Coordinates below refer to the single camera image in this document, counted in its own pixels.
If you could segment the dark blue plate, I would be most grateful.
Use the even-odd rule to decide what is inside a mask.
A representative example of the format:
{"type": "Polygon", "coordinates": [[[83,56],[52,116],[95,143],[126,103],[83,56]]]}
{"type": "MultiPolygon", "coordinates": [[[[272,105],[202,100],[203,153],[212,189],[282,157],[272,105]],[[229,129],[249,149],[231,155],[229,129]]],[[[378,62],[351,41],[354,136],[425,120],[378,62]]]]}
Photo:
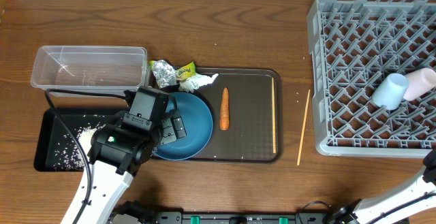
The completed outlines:
{"type": "Polygon", "coordinates": [[[180,161],[192,158],[208,144],[213,133],[213,117],[209,107],[194,94],[175,92],[171,96],[176,100],[187,135],[159,146],[154,155],[180,161]]]}

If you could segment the pile of white rice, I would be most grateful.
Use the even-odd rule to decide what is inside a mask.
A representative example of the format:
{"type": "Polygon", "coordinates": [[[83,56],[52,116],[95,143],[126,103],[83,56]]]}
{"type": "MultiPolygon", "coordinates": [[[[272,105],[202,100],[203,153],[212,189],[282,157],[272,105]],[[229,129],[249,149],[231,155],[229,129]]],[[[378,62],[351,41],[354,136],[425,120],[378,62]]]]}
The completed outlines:
{"type": "MultiPolygon", "coordinates": [[[[110,120],[108,115],[101,114],[65,115],[63,118],[86,153],[91,149],[92,135],[110,120]]],[[[80,150],[58,117],[52,126],[46,163],[54,171],[77,172],[84,169],[80,150]]]]}

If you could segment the wooden chopstick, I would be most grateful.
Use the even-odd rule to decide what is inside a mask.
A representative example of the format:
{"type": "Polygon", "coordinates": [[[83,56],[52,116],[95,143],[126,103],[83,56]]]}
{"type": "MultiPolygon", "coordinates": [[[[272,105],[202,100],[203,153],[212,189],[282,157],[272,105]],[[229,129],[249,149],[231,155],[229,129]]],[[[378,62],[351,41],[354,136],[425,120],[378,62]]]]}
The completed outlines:
{"type": "Polygon", "coordinates": [[[307,124],[307,113],[308,113],[308,109],[309,109],[310,95],[311,95],[311,90],[309,89],[307,92],[307,98],[306,98],[306,102],[305,102],[305,110],[304,110],[303,120],[302,120],[302,129],[301,129],[301,133],[300,133],[300,141],[299,141],[298,155],[297,155],[297,161],[296,161],[297,166],[300,166],[300,161],[301,161],[302,146],[303,146],[303,142],[304,142],[305,129],[306,129],[306,124],[307,124]]]}
{"type": "Polygon", "coordinates": [[[276,140],[276,113],[275,113],[275,79],[271,79],[271,101],[272,101],[272,151],[277,154],[277,140],[276,140]]]}

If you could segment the light blue cup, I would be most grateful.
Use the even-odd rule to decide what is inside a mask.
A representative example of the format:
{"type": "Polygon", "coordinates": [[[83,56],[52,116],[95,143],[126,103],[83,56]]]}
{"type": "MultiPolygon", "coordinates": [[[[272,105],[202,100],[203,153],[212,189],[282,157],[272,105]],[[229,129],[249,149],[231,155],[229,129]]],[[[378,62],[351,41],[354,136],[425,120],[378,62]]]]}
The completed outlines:
{"type": "Polygon", "coordinates": [[[372,94],[373,103],[387,110],[399,107],[409,86],[408,79],[402,74],[389,74],[372,94]]]}

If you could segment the pale pink cup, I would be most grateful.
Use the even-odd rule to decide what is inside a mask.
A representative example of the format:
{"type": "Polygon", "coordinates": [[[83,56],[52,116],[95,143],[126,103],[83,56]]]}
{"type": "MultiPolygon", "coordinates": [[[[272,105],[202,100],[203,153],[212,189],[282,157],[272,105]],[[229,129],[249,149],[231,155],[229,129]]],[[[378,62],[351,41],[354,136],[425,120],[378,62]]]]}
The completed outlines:
{"type": "Polygon", "coordinates": [[[409,83],[403,96],[407,101],[412,101],[435,88],[435,71],[431,68],[422,68],[405,76],[409,83]]]}

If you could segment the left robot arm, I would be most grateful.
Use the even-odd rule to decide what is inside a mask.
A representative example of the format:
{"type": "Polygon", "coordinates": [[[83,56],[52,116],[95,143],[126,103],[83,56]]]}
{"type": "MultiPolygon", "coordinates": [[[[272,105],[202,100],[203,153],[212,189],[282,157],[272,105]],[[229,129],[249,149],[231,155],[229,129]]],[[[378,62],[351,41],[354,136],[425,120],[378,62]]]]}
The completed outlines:
{"type": "Polygon", "coordinates": [[[154,212],[127,202],[116,203],[130,186],[139,167],[151,158],[165,127],[151,131],[107,124],[90,139],[87,164],[63,223],[153,223],[154,212]]]}

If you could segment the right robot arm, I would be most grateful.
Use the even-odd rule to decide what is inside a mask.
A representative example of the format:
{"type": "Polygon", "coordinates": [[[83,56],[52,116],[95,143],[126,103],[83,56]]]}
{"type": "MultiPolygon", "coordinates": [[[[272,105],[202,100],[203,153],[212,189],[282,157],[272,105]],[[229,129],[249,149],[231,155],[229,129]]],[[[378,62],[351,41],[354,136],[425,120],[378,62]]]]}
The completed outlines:
{"type": "Polygon", "coordinates": [[[358,199],[325,219],[325,223],[397,223],[435,207],[435,150],[412,178],[377,197],[358,199]]]}

